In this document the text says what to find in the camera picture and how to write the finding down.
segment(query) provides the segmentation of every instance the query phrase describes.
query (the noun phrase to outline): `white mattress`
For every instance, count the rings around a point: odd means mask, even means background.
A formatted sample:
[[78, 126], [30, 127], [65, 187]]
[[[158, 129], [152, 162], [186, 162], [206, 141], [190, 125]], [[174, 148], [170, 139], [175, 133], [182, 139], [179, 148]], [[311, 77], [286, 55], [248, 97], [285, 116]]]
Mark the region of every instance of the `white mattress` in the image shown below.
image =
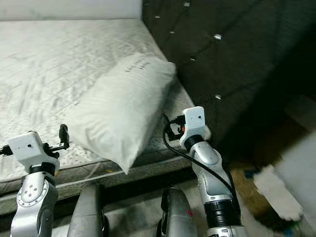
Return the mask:
[[[58, 143], [59, 125], [69, 109], [119, 59], [134, 52], [164, 58], [135, 19], [0, 22], [0, 38], [1, 146], [29, 130], [37, 131], [43, 142]], [[192, 105], [177, 84], [164, 112], [173, 118]], [[165, 148], [161, 133], [160, 122], [144, 153]], [[60, 164], [67, 170], [104, 160], [72, 143], [61, 152]], [[0, 158], [0, 183], [25, 174], [14, 156]]]

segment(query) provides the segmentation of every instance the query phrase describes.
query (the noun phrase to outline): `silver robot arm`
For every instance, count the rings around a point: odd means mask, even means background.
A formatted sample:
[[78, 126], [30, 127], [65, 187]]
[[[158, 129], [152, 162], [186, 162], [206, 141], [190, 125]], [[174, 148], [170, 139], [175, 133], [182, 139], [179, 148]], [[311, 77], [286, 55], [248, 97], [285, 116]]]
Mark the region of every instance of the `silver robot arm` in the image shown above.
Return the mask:
[[[180, 145], [190, 156], [219, 175], [229, 186], [230, 179], [222, 167], [221, 155], [205, 141], [205, 118], [203, 107], [193, 107], [183, 111], [184, 133]], [[247, 233], [240, 222], [239, 207], [234, 194], [214, 175], [192, 164], [197, 175], [198, 188], [208, 224], [208, 237], [246, 237]]]
[[8, 140], [0, 155], [15, 155], [28, 175], [16, 201], [17, 211], [11, 224], [12, 237], [49, 237], [52, 232], [53, 209], [58, 192], [54, 173], [59, 169], [57, 150], [69, 147], [67, 127], [59, 130], [60, 144], [43, 143], [37, 132], [30, 131]]

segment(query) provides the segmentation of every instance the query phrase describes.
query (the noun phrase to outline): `white pillow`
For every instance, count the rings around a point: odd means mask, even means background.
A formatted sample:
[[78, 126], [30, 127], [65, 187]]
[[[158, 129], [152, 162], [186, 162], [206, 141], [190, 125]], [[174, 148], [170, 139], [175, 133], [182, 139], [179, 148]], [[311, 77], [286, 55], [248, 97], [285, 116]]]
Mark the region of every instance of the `white pillow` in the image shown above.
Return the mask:
[[173, 63], [150, 55], [122, 59], [70, 112], [71, 140], [127, 174], [152, 135], [174, 75]]

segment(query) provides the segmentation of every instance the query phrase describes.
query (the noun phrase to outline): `floor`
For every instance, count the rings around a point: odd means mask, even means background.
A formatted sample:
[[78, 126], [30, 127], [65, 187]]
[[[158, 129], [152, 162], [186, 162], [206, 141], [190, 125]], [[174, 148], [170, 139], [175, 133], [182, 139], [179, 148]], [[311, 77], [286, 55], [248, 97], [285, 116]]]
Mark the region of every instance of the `floor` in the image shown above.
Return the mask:
[[[193, 218], [197, 226], [198, 236], [204, 237], [207, 224], [203, 205], [200, 201], [197, 181], [191, 180], [176, 185], [184, 191], [191, 206]], [[110, 222], [110, 237], [155, 237], [156, 226], [161, 218], [160, 209], [162, 190], [129, 198], [110, 204], [104, 211]], [[272, 231], [256, 222], [242, 201], [241, 221], [245, 225], [248, 236], [273, 237]], [[71, 216], [57, 219], [54, 222], [53, 237], [66, 237]], [[0, 233], [0, 237], [8, 237], [9, 232]]]

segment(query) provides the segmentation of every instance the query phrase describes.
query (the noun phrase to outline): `tufted headboard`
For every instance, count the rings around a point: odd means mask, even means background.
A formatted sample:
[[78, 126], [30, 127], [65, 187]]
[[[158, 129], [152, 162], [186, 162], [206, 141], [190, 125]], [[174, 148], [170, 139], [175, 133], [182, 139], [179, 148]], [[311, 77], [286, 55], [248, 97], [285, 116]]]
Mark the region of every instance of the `tufted headboard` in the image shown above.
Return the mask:
[[[263, 115], [274, 103], [256, 107], [254, 98], [315, 19], [314, 0], [143, 1], [143, 20], [176, 63], [193, 102], [204, 106], [215, 146], [224, 140], [238, 144], [251, 139], [245, 134], [258, 132], [256, 126], [265, 127]], [[278, 89], [285, 91], [286, 85]], [[256, 109], [244, 118], [249, 108]], [[230, 131], [240, 123], [244, 130], [235, 129], [232, 138]], [[245, 128], [247, 123], [252, 128]]]
[[0, 21], [141, 18], [142, 0], [1, 0]]

